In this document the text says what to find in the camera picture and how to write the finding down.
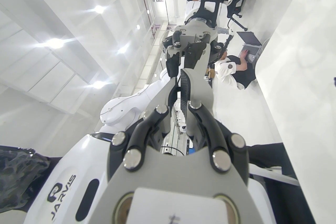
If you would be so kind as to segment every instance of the cable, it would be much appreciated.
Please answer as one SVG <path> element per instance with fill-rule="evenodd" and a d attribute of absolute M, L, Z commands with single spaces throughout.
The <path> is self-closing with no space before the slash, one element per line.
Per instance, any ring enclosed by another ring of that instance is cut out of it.
<path fill-rule="evenodd" d="M 161 148 L 172 148 L 172 149 L 174 149 L 174 150 L 176 150 L 176 151 L 179 151 L 183 156 L 184 156 L 184 153 L 182 153 L 179 149 L 177 149 L 177 148 L 174 148 L 174 147 L 169 147 L 169 146 L 161 146 Z"/>

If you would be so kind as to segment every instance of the ceiling light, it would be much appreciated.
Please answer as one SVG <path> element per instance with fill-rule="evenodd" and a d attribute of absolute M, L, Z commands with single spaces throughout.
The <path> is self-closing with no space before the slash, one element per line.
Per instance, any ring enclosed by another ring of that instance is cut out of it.
<path fill-rule="evenodd" d="M 119 54 L 124 54 L 128 48 L 128 45 L 123 46 L 122 48 L 119 49 L 118 53 Z"/>
<path fill-rule="evenodd" d="M 97 80 L 92 86 L 96 89 L 101 89 L 104 85 L 106 85 L 105 82 Z"/>
<path fill-rule="evenodd" d="M 96 6 L 94 8 L 94 10 L 97 12 L 97 13 L 103 13 L 104 12 L 104 8 L 102 6 Z"/>
<path fill-rule="evenodd" d="M 62 48 L 64 45 L 64 41 L 62 39 L 53 38 L 47 41 L 47 46 L 53 49 Z"/>

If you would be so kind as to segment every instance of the silver bolt head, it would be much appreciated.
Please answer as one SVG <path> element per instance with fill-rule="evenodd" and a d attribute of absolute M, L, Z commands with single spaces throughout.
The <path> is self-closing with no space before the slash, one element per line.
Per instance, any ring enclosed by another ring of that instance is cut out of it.
<path fill-rule="evenodd" d="M 192 109 L 198 110 L 202 106 L 202 103 L 197 101 L 190 101 L 189 105 Z"/>
<path fill-rule="evenodd" d="M 239 134 L 233 134 L 231 136 L 231 141 L 234 144 L 234 146 L 236 146 L 237 148 L 243 148 L 243 147 L 245 147 L 245 140 Z"/>
<path fill-rule="evenodd" d="M 228 171 L 231 167 L 231 158 L 223 150 L 214 151 L 212 153 L 212 160 L 215 166 L 221 171 Z"/>
<path fill-rule="evenodd" d="M 138 149 L 130 149 L 126 152 L 123 163 L 124 167 L 128 170 L 136 168 L 141 161 L 141 153 Z"/>
<path fill-rule="evenodd" d="M 159 114 L 164 114 L 166 113 L 168 110 L 168 107 L 166 105 L 157 105 L 156 106 L 156 111 L 159 113 Z"/>
<path fill-rule="evenodd" d="M 124 132 L 116 133 L 112 137 L 112 145 L 113 146 L 119 146 L 120 144 L 122 144 L 124 142 L 125 138 L 126 138 L 126 135 L 125 135 Z"/>

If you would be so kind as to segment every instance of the black cloth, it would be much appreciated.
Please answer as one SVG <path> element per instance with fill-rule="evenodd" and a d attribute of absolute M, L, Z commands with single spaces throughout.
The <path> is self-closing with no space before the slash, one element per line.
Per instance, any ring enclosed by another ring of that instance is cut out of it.
<path fill-rule="evenodd" d="M 228 56 L 230 61 L 240 65 L 240 58 L 236 56 Z M 236 71 L 232 74 L 236 82 L 242 84 L 245 88 L 251 83 L 252 80 L 255 80 L 255 71 L 251 63 L 247 63 L 247 69 L 245 71 Z"/>

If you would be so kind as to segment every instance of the white ceiling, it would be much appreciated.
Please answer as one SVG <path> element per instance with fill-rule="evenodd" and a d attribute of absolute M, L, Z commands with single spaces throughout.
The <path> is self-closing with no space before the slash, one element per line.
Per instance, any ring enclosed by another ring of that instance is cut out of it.
<path fill-rule="evenodd" d="M 153 0 L 0 0 L 0 10 L 37 43 L 67 39 L 52 54 L 84 83 L 103 79 L 119 94 L 132 92 L 153 43 Z"/>

